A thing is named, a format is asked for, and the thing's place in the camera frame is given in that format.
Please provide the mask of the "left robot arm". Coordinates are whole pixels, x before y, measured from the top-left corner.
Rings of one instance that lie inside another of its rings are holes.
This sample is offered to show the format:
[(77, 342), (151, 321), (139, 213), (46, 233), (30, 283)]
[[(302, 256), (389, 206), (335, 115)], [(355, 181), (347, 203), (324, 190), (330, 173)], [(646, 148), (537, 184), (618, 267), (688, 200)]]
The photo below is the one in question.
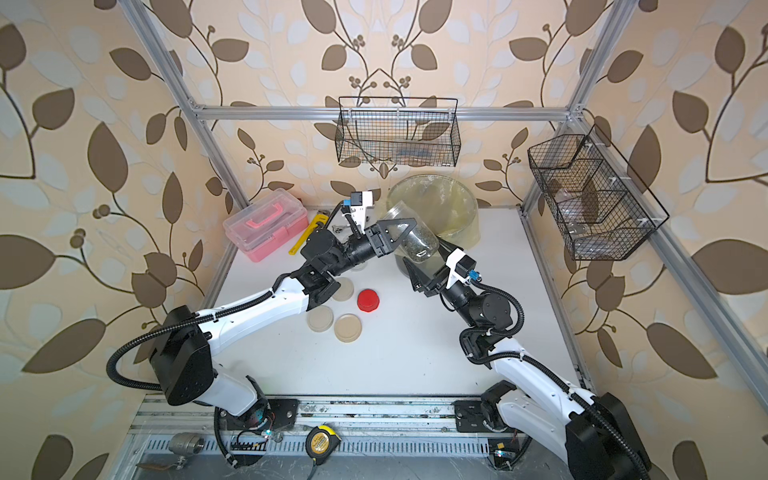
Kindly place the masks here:
[[(163, 326), (128, 341), (111, 355), (106, 364), (108, 378), (123, 387), (160, 392), (172, 406), (205, 404), (246, 423), (265, 416), (267, 400), (256, 380), (235, 376), (215, 357), (278, 320), (323, 305), (340, 288), (337, 276), (391, 254), (418, 224), (406, 217), (360, 227), (351, 206), (339, 203), (336, 209), (351, 228), (345, 241), (327, 227), (318, 227), (300, 251), (301, 267), (279, 275), (270, 288), (220, 307), (172, 310)], [(154, 383), (127, 378), (118, 370), (119, 360), (144, 343), (152, 345), (149, 360), (157, 378)]]

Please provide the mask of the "cream tall jar lid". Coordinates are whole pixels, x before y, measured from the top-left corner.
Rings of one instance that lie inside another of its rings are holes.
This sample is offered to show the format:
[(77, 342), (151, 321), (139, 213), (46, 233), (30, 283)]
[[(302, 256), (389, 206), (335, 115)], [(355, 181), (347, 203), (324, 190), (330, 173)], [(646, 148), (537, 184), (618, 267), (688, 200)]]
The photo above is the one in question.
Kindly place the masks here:
[(307, 325), (316, 333), (329, 330), (334, 323), (334, 313), (327, 306), (318, 306), (307, 313)]

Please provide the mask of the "red jar lid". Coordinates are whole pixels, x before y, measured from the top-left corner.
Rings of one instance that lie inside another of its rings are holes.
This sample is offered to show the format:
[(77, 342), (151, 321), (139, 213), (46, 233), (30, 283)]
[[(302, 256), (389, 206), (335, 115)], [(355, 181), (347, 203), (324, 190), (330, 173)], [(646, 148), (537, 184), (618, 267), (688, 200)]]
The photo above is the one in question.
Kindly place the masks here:
[(373, 289), (364, 289), (357, 296), (357, 307), (360, 311), (370, 313), (380, 306), (380, 297)]

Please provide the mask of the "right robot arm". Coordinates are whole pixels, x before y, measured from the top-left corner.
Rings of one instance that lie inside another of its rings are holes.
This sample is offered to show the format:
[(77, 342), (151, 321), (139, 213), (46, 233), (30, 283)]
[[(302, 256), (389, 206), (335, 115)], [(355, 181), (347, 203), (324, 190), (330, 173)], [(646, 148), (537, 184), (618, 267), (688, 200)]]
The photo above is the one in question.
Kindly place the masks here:
[(517, 340), (521, 303), (483, 282), (476, 262), (442, 241), (443, 265), (428, 275), (403, 261), (414, 291), (437, 296), (467, 324), (459, 335), (465, 358), (502, 376), (489, 389), (489, 430), (522, 431), (567, 464), (575, 479), (647, 479), (652, 462), (624, 404), (566, 380)]

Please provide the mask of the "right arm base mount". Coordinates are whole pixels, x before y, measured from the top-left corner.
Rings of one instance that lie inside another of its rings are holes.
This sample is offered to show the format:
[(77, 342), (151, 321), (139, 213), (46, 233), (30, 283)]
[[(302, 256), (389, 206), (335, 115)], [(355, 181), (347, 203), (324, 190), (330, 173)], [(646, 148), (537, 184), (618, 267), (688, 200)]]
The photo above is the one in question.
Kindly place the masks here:
[(502, 419), (499, 404), (508, 393), (517, 393), (513, 383), (502, 380), (485, 390), (479, 398), (453, 402), (456, 430), (459, 433), (519, 433)]

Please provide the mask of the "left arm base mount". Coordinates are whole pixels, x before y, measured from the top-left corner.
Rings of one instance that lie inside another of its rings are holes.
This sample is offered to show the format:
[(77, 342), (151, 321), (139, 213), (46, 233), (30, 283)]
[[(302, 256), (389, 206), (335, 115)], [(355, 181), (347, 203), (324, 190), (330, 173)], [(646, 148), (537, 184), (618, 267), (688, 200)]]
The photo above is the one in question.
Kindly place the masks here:
[(280, 430), (295, 424), (298, 407), (299, 400), (295, 398), (260, 398), (255, 406), (240, 416), (216, 407), (215, 418), (223, 422), (224, 429), (229, 431)]

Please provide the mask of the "tan short jar lid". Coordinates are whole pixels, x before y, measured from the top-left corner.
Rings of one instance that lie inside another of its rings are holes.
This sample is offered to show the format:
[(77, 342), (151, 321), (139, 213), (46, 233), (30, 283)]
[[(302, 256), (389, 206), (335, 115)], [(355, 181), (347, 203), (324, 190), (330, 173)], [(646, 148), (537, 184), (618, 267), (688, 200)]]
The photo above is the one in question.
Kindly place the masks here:
[(362, 321), (353, 314), (341, 315), (334, 323), (334, 334), (343, 343), (356, 341), (360, 337), (362, 329)]

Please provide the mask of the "beige jar lid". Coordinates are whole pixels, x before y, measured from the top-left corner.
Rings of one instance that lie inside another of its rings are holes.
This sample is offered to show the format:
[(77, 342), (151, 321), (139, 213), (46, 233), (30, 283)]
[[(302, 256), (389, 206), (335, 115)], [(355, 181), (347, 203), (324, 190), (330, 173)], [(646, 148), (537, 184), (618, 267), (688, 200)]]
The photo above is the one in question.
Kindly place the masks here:
[(338, 278), (339, 288), (333, 294), (332, 298), (338, 302), (344, 302), (352, 298), (354, 294), (353, 282), (348, 278)]

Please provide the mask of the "red lid tea jar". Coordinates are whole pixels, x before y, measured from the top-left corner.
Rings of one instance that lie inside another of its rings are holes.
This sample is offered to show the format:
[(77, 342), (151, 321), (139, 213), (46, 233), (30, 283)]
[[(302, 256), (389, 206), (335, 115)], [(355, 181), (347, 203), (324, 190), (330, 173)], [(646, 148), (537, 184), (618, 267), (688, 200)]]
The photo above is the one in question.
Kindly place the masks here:
[(417, 226), (399, 245), (398, 251), (413, 263), (423, 263), (438, 252), (438, 240), (419, 215), (403, 201), (398, 201), (383, 215), (382, 219), (408, 217), (413, 217), (417, 221)]

